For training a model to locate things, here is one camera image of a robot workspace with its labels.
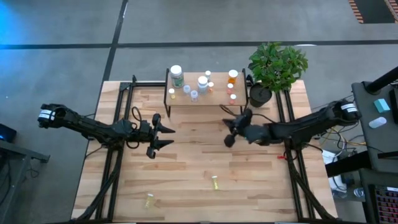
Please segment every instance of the green leaves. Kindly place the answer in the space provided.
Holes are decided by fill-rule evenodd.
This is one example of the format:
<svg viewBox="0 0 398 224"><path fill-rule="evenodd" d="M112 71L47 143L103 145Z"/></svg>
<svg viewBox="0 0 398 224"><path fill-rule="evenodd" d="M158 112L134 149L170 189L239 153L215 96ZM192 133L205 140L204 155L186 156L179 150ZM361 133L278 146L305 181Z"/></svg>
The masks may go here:
<svg viewBox="0 0 398 224"><path fill-rule="evenodd" d="M261 81L264 88L275 92L291 88L308 68L305 53L291 46L281 49L277 42L261 44L249 60L252 63L248 68L255 81Z"/></svg>

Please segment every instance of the white label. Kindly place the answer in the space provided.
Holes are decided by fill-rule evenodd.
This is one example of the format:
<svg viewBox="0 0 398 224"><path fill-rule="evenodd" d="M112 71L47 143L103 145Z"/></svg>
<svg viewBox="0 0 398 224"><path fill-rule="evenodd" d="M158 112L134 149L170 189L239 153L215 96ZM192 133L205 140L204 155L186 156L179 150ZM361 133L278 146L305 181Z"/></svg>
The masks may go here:
<svg viewBox="0 0 398 224"><path fill-rule="evenodd" d="M398 188L395 187L387 187L387 190L398 192Z"/></svg>
<svg viewBox="0 0 398 224"><path fill-rule="evenodd" d="M347 104L347 105L341 106L341 109L342 109L342 110L345 110L345 109L347 109L347 108L355 108L355 105L354 105L353 103L349 103L349 104Z"/></svg>
<svg viewBox="0 0 398 224"><path fill-rule="evenodd" d="M348 108L347 112L357 112L358 110L356 108Z"/></svg>
<svg viewBox="0 0 398 224"><path fill-rule="evenodd" d="M50 119L50 115L49 114L39 114L39 117L40 118L47 118L47 119Z"/></svg>
<svg viewBox="0 0 398 224"><path fill-rule="evenodd" d="M39 114L39 117L40 117L40 118L47 118L47 119L50 119L50 115L48 115L48 114Z"/></svg>
<svg viewBox="0 0 398 224"><path fill-rule="evenodd" d="M52 111L50 111L50 110L42 110L40 113L43 113L43 114L50 114Z"/></svg>

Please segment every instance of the wooden table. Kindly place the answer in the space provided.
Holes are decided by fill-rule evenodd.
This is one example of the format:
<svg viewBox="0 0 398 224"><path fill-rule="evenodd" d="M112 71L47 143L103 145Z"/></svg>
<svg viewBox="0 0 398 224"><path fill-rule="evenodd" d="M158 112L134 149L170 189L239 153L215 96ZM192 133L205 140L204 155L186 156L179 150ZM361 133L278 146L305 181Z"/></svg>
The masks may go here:
<svg viewBox="0 0 398 224"><path fill-rule="evenodd" d="M204 72L184 72L184 84L189 85L192 90L198 89L198 78L200 76L205 76ZM207 93L205 95L199 94L198 101L192 102L191 97L187 96L183 92L183 88L174 88L172 84L171 75L166 76L167 90L169 88L175 89L175 98L171 99L171 94L169 91L165 93L164 105L168 110L168 117L170 117L170 107L181 107L181 106L216 106L229 105L229 106L240 106L243 110L248 104L248 92L246 91L246 74L244 69L239 72L236 81L233 84L233 94L236 95L236 100L234 105L230 105L231 95L227 94L227 84L228 84L228 72L212 72L210 81L214 83L213 92Z"/></svg>
<svg viewBox="0 0 398 224"><path fill-rule="evenodd" d="M119 83L104 83L97 120L111 124ZM290 95L296 118L311 112L303 81L294 83ZM297 221L287 162L277 158L284 152L283 144L262 147L236 138L234 147L227 148L223 139L228 130L221 119L230 115L215 106L196 106L174 108L174 115L167 118L163 99L164 88L134 89L132 106L140 109L144 119L151 120L154 113L160 113L162 123L176 130L175 134L160 137L175 142L162 148L154 160L146 156L146 144L135 150L125 147L114 222ZM279 120L274 96L262 108L253 110ZM255 116L252 122L267 121ZM91 142L88 152L98 147L97 142ZM309 147L303 150L303 157L311 190L336 217L320 151ZM106 150L101 149L86 159L73 218L79 216L98 193L105 158ZM218 176L220 190L213 190L213 175ZM148 193L154 194L156 201L152 208L145 209ZM302 192L301 198L307 217Z"/></svg>

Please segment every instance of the concrete floor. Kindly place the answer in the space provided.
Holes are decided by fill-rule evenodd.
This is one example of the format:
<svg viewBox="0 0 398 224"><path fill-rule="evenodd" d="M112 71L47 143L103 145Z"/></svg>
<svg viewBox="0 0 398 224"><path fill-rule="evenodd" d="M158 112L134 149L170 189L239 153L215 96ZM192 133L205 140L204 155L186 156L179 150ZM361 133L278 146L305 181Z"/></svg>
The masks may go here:
<svg viewBox="0 0 398 224"><path fill-rule="evenodd" d="M111 43L122 0L3 0L0 44ZM267 40L389 40L395 24L359 24L347 0L130 0L119 43ZM350 84L397 66L398 45L301 47L312 107L350 94ZM254 47L118 49L110 80L163 80L165 69L226 71L247 67ZM109 49L0 50L0 123L16 144L51 154L28 178L13 223L70 218L87 141L67 129L39 129L42 103L93 113ZM361 134L359 128L346 133ZM361 205L337 202L344 220L364 221Z"/></svg>

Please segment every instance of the black plant pot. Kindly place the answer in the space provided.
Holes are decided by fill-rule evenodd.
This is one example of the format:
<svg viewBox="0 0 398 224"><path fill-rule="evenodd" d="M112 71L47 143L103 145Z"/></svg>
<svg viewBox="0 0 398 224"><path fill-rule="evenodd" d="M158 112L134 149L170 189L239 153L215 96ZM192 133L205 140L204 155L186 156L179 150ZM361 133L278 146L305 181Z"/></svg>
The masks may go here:
<svg viewBox="0 0 398 224"><path fill-rule="evenodd" d="M254 84L250 88L250 105L253 107L260 107L267 103L272 97L272 92L267 89L262 87L260 83Z"/></svg>

